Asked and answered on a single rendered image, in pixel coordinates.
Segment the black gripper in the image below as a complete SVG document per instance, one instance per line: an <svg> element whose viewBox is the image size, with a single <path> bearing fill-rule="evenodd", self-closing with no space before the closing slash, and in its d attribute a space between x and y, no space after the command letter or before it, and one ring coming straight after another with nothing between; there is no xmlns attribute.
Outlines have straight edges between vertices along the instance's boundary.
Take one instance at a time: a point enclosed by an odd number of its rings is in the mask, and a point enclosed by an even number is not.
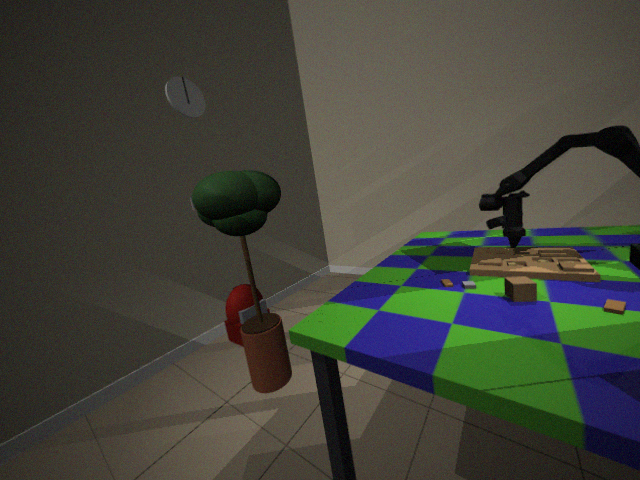
<svg viewBox="0 0 640 480"><path fill-rule="evenodd" d="M518 211L503 211L504 217L506 216L507 227L503 227L503 236L508 237L511 248L516 248L522 236L526 236L526 230L524 230L522 224L522 210Z"/></svg>

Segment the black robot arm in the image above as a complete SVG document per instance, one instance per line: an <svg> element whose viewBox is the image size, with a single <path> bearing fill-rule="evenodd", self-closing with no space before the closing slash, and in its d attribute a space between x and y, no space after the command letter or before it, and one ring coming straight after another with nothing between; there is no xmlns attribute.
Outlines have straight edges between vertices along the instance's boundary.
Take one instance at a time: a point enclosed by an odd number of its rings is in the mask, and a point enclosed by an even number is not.
<svg viewBox="0 0 640 480"><path fill-rule="evenodd" d="M530 196L525 190L510 193L522 188L538 171L545 168L570 148L593 147L609 154L623 162L635 175L640 177L640 146L631 132L625 126L613 126L599 132L581 135L566 135L549 147L546 152L538 156L523 169L509 175L500 182L495 194L481 195L479 209L481 211L522 210L522 197ZM510 193L508 197L502 197ZM506 216L486 221L488 229L507 227Z"/></svg>

